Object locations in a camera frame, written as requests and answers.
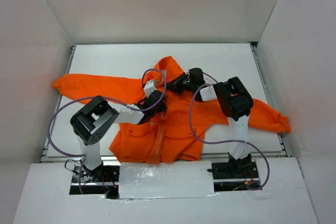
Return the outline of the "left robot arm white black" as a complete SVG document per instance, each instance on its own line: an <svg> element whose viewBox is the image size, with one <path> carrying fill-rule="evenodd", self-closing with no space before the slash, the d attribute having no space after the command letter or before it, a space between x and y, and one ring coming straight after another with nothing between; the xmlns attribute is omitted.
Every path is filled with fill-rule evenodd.
<svg viewBox="0 0 336 224"><path fill-rule="evenodd" d="M99 142L113 124L141 125L166 109L166 97L159 90L152 91L136 104L113 103L101 95L89 101L70 119L84 154L81 159L84 175L93 182L103 177L104 166Z"/></svg>

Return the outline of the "orange zip-up jacket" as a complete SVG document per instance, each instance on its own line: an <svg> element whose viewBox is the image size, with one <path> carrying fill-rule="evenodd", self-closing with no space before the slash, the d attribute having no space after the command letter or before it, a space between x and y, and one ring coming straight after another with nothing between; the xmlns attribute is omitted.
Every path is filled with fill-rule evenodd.
<svg viewBox="0 0 336 224"><path fill-rule="evenodd" d="M90 74L66 74L57 79L52 87L62 95L75 100L101 95L125 103L136 103L145 97L141 79L98 76ZM109 150L120 162L171 163L177 159L199 160L206 130L214 124L228 124L220 112L219 103L194 102L192 126L189 125L189 108L192 93L165 92L167 110L156 114L142 125L121 123Z"/></svg>

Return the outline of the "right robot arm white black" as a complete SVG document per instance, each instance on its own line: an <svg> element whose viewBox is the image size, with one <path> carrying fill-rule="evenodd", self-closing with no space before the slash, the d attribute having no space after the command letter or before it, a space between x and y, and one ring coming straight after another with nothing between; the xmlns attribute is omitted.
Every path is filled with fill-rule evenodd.
<svg viewBox="0 0 336 224"><path fill-rule="evenodd" d="M228 79L226 82L208 84L204 81L205 73L200 68L193 68L166 84L168 90L181 94L183 91L193 93L189 108L189 125L192 126L192 106L196 102L217 101L220 112L228 119L230 139L216 142L207 142L196 139L203 144L228 144L227 167L209 172L220 175L230 174L233 177L241 177L250 170L252 164L250 150L248 149L248 121L251 109L254 106L253 99L238 77Z"/></svg>

